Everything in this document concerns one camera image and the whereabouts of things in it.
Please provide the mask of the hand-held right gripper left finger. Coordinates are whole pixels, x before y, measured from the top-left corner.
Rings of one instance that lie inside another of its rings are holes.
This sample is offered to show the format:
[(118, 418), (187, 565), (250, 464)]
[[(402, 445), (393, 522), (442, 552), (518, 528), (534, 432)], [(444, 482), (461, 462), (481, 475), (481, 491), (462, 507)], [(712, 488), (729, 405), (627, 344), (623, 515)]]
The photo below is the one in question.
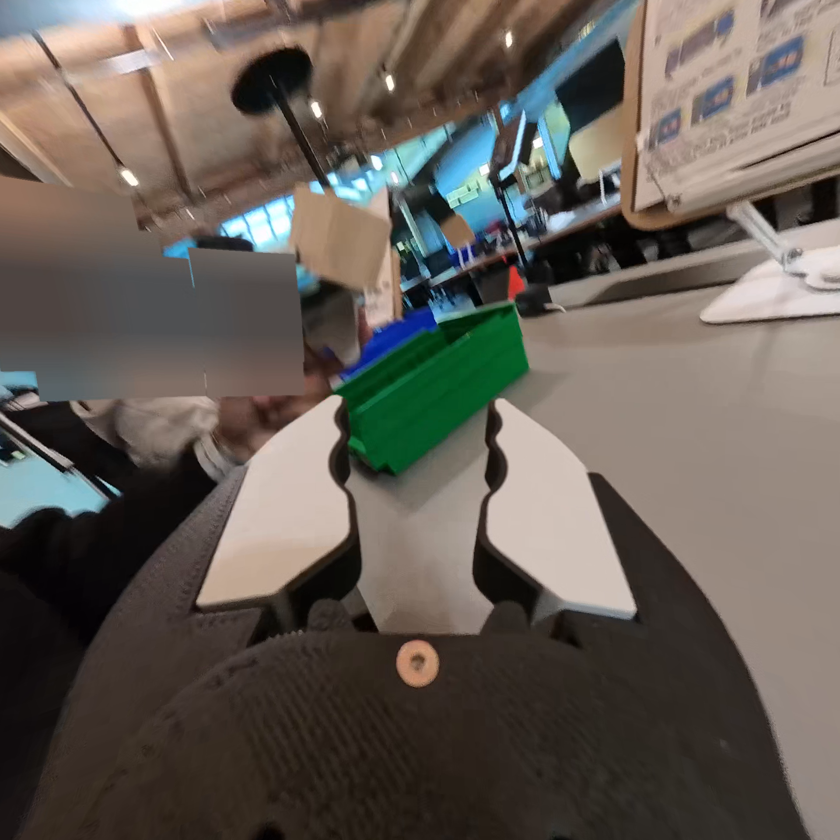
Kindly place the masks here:
[(331, 395), (248, 462), (196, 596), (200, 613), (268, 609), (282, 632), (340, 601), (362, 571), (350, 477), (350, 421)]

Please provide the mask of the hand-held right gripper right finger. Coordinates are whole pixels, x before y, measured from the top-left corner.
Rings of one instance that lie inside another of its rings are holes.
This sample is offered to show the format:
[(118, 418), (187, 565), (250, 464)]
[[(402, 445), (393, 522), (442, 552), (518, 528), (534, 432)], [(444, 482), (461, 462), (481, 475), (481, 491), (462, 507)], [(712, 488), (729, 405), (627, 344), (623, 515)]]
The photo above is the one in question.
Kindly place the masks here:
[(486, 495), (472, 574), (529, 621), (561, 612), (633, 621), (637, 604), (583, 462), (508, 400), (487, 408)]

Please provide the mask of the green plastic bin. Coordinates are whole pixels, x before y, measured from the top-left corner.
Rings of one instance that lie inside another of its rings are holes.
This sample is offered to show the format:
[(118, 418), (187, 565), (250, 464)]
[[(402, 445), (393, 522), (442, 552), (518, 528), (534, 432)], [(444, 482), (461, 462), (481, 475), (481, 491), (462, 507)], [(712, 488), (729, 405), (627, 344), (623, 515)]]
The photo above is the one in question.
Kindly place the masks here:
[(350, 454), (397, 476), (528, 371), (513, 302), (446, 317), (339, 386)]

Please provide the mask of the another person's forearm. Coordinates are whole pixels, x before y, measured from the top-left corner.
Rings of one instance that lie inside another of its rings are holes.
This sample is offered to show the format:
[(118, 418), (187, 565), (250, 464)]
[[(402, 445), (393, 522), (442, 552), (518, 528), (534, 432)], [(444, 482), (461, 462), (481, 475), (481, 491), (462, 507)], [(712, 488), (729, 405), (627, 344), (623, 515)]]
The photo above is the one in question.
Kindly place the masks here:
[(206, 396), (70, 402), (73, 413), (135, 466), (173, 466), (217, 425), (218, 405)]

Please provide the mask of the person's left forearm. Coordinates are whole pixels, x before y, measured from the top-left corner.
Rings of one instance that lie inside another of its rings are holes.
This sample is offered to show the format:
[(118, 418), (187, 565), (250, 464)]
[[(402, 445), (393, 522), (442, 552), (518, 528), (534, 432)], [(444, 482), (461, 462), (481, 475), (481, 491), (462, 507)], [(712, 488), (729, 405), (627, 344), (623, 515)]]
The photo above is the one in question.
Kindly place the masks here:
[(98, 511), (38, 509), (2, 529), (2, 583), (22, 585), (89, 643), (133, 577), (217, 483), (189, 448), (173, 466), (139, 469)]

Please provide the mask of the grey desk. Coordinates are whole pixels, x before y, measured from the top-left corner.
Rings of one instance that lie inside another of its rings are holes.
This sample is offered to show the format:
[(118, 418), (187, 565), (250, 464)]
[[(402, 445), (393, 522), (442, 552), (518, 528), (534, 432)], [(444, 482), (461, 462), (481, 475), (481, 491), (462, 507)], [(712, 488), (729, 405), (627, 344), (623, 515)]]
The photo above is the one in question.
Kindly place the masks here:
[(522, 324), (504, 392), (603, 475), (705, 592), (773, 721), (812, 838), (838, 838), (838, 318), (709, 326), (719, 289)]

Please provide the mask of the person's left hand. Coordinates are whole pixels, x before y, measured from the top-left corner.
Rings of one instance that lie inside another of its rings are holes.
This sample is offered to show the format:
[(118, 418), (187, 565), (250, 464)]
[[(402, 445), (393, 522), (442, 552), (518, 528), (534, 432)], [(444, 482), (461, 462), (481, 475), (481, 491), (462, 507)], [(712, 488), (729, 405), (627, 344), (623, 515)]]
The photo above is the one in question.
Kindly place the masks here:
[(333, 393), (331, 380), (343, 366), (328, 350), (304, 346), (303, 393), (284, 396), (225, 397), (218, 404), (216, 445), (244, 463), (274, 434), (290, 425)]

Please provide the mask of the silver wristwatch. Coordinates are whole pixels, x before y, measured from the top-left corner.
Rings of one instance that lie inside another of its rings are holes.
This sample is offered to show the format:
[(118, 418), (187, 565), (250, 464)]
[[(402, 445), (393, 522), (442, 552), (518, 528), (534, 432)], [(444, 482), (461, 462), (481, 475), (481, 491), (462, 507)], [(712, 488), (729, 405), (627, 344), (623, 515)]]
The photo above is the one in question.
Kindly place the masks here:
[(244, 463), (225, 443), (219, 441), (215, 433), (198, 437), (192, 451), (202, 471), (216, 484)]

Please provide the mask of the blue plastic bin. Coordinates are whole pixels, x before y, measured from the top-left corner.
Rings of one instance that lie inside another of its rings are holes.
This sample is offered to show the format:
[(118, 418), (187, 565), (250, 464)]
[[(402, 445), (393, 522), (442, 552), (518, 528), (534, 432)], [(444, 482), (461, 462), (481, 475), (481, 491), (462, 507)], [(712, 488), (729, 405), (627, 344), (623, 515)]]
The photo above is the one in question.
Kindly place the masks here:
[(436, 329), (437, 321), (431, 308), (410, 310), (402, 320), (393, 321), (373, 332), (363, 347), (360, 358), (339, 374), (340, 381), (349, 381), (419, 334)]

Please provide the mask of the instruction sheet on wooden board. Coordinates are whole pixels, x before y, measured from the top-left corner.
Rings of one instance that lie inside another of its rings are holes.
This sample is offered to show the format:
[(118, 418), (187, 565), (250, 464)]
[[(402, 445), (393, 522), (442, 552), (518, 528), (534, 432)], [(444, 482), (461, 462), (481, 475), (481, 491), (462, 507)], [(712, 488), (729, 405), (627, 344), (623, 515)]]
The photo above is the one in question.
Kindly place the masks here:
[(625, 62), (636, 228), (838, 175), (838, 1), (640, 2)]
[(373, 329), (403, 318), (401, 261), (395, 248), (386, 251), (375, 285), (364, 292), (364, 317)]

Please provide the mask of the tan cardboard panel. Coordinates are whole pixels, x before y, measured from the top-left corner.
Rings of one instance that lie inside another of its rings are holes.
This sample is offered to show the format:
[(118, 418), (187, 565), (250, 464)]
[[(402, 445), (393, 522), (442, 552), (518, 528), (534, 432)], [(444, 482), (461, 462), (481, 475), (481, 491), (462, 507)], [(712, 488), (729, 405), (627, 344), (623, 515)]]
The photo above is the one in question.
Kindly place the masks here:
[(316, 193), (299, 184), (292, 200), (288, 245), (305, 269), (354, 291), (376, 287), (391, 251), (388, 189), (360, 206), (334, 192)]

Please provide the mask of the long wooden table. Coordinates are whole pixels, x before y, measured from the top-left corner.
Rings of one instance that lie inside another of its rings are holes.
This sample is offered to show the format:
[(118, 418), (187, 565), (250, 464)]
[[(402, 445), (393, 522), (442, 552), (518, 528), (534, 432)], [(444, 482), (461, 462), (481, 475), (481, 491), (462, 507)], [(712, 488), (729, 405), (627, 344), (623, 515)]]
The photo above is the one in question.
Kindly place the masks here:
[[(621, 194), (614, 192), (605, 198), (598, 198), (572, 211), (562, 212), (551, 216), (548, 221), (548, 231), (536, 237), (525, 237), (521, 240), (521, 249), (526, 257), (534, 255), (540, 248), (546, 248), (560, 240), (570, 237), (586, 228), (595, 226), (607, 219), (622, 213)], [(498, 251), (466, 262), (462, 266), (455, 266), (445, 272), (431, 277), (419, 277), (414, 280), (404, 280), (402, 292), (408, 292), (415, 287), (437, 287), (448, 281), (466, 277), (477, 271), (488, 269), (497, 263), (510, 264), (519, 258), (515, 245), (501, 248)]]

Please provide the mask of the beige hanging panel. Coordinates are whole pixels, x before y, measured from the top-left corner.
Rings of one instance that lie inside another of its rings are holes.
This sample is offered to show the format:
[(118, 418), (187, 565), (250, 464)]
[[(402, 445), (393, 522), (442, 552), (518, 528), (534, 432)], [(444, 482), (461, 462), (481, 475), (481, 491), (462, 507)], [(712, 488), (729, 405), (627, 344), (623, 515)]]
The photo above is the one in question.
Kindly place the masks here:
[(594, 183), (602, 171), (621, 163), (624, 122), (622, 102), (571, 135), (569, 152), (579, 172), (578, 183)]

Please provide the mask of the LED light panel stand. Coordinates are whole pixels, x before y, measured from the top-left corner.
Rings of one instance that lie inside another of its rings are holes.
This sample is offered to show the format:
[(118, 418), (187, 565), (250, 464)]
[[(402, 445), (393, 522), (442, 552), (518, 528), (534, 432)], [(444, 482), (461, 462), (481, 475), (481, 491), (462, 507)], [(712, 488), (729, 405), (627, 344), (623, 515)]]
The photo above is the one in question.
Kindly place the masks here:
[(529, 121), (528, 115), (523, 110), (520, 110), (516, 117), (504, 124), (493, 147), (488, 174), (490, 185), (502, 208), (507, 230), (518, 256), (518, 270), (527, 286), (531, 280), (532, 268), (529, 259), (526, 257), (525, 249), (519, 237), (517, 223), (511, 212), (507, 189), (509, 182), (516, 180), (515, 174), (524, 160), (526, 141), (531, 142), (533, 140), (537, 128), (537, 123)]

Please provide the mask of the black ceiling pole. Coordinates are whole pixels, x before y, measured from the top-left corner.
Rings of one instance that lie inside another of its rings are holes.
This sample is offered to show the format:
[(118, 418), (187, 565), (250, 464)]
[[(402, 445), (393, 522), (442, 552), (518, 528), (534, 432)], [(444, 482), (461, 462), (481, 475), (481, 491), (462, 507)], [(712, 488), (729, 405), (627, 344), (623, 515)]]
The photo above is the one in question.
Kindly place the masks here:
[(252, 60), (237, 76), (230, 100), (248, 117), (278, 111), (314, 175), (326, 191), (331, 191), (327, 172), (292, 107), (292, 99), (306, 93), (312, 76), (312, 60), (300, 46), (275, 49)]

